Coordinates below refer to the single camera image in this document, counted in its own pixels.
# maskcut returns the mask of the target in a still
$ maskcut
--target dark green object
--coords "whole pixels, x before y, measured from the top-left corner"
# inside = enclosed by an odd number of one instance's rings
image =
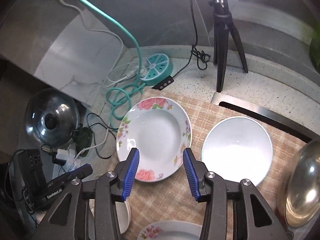
[[[88,148],[91,146],[92,143],[92,132],[89,127],[80,127],[74,130],[71,134],[73,141],[76,143],[76,152],[77,154],[83,150],[84,148]],[[86,157],[89,150],[84,151],[81,153],[81,157]]]
[[[309,50],[310,59],[315,69],[320,73],[320,25],[317,25],[313,33]]]

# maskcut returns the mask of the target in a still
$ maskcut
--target silver screw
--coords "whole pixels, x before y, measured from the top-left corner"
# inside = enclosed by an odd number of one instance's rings
[[[242,180],[242,184],[245,185],[245,186],[250,186],[251,185],[251,181],[248,180],[248,179],[243,179]]]
[[[107,176],[108,176],[109,178],[113,178],[115,175],[116,175],[116,173],[115,173],[114,171],[108,171],[108,172],[107,172]]]
[[[80,180],[79,180],[78,178],[73,179],[73,180],[71,181],[71,184],[72,184],[72,185],[78,185],[79,183],[80,183]]]
[[[212,171],[209,171],[209,172],[207,172],[207,176],[208,176],[208,178],[212,179],[216,176],[216,174]]]

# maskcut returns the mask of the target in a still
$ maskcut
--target green cord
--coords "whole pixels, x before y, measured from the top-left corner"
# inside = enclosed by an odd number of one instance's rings
[[[142,85],[138,85],[138,83],[140,81],[140,72],[141,72],[141,68],[142,68],[142,57],[141,57],[140,47],[139,47],[139,44],[138,44],[137,40],[135,39],[135,37],[133,37],[132,34],[126,28],[124,28],[119,22],[117,22],[115,19],[110,17],[108,14],[106,14],[105,12],[103,12],[102,10],[100,10],[99,8],[94,6],[89,1],[87,1],[87,0],[79,0],[79,1],[83,2],[86,6],[93,9],[94,11],[96,11],[97,13],[99,13],[100,15],[102,15],[106,19],[110,20],[115,25],[117,25],[122,31],[124,31],[124,33],[126,33],[131,38],[131,40],[133,41],[133,43],[135,44],[135,46],[137,48],[137,52],[138,52],[138,56],[139,56],[139,69],[138,69],[136,81],[134,83],[126,85],[122,88],[116,88],[116,87],[111,88],[106,93],[107,101],[111,104],[110,126],[113,128],[113,126],[111,125],[112,117],[114,117],[117,120],[122,120],[124,118],[124,116],[117,116],[115,114],[116,107],[123,105],[126,101],[128,101],[129,102],[129,109],[130,109],[132,107],[131,96],[138,91],[140,93],[142,93],[142,89],[146,85],[145,83],[143,83]],[[129,87],[132,87],[132,90],[130,92],[127,92],[125,89],[127,89]],[[113,90],[118,90],[118,92],[116,93],[113,100],[110,100],[109,97],[110,97],[110,94]],[[118,99],[118,96],[120,93],[124,93],[125,96]]]

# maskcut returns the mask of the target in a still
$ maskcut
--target green object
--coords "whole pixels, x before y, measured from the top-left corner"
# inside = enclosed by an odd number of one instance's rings
[[[313,33],[309,50],[310,59],[315,69],[320,73],[320,25],[317,25]]]
[[[139,47],[139,44],[138,44],[137,40],[135,39],[135,37],[133,37],[132,34],[126,28],[124,28],[119,22],[117,22],[115,19],[110,17],[108,14],[106,14],[105,12],[100,10],[98,7],[94,6],[89,1],[87,1],[87,0],[79,0],[79,1],[83,2],[86,6],[93,9],[98,14],[102,15],[103,17],[105,17],[106,19],[108,19],[112,23],[114,23],[116,26],[118,26],[125,34],[127,34],[130,37],[130,39],[133,41],[133,43],[135,44],[135,46],[137,48],[137,52],[138,52],[138,56],[139,56],[139,70],[138,70],[138,74],[137,74],[135,82],[130,85],[126,85],[122,88],[111,88],[106,93],[107,101],[111,104],[110,126],[112,127],[112,124],[111,124],[112,117],[114,117],[117,120],[122,120],[124,118],[124,116],[117,116],[115,114],[116,107],[123,105],[125,102],[129,101],[129,109],[131,109],[131,107],[132,107],[131,96],[138,91],[140,93],[142,93],[142,88],[145,86],[145,84],[141,84],[141,81],[140,81],[140,73],[141,73],[141,68],[142,68],[142,56],[141,56],[141,52],[140,52],[140,47]],[[109,97],[111,95],[111,92],[114,90],[118,90],[118,92],[116,93],[114,98],[111,100]],[[118,99],[119,94],[121,92],[124,93],[125,96]]]
[[[73,141],[76,143],[76,153],[78,154],[81,150],[88,148],[92,143],[92,132],[89,127],[81,126],[74,130],[71,134]],[[89,150],[81,153],[81,157],[86,157]]]
[[[157,53],[147,59],[147,74],[141,78],[147,86],[155,86],[167,76],[171,75],[173,64],[169,57],[163,53]]]

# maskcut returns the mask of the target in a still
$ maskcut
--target tripod leg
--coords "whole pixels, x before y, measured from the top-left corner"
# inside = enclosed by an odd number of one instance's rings
[[[243,46],[242,46],[242,42],[241,42],[241,39],[240,39],[239,32],[238,32],[236,26],[233,23],[228,25],[228,27],[230,28],[231,36],[232,36],[232,38],[233,38],[233,40],[235,42],[237,51],[239,53],[240,60],[241,60],[244,72],[248,73],[247,60],[245,59],[244,49],[243,49]]]
[[[223,88],[224,76],[226,73],[227,55],[228,55],[228,37],[229,29],[225,24],[219,24],[217,28],[217,92]]]
[[[217,24],[214,24],[213,30],[214,30],[213,63],[217,65],[218,63],[218,38],[217,38],[218,26]]]

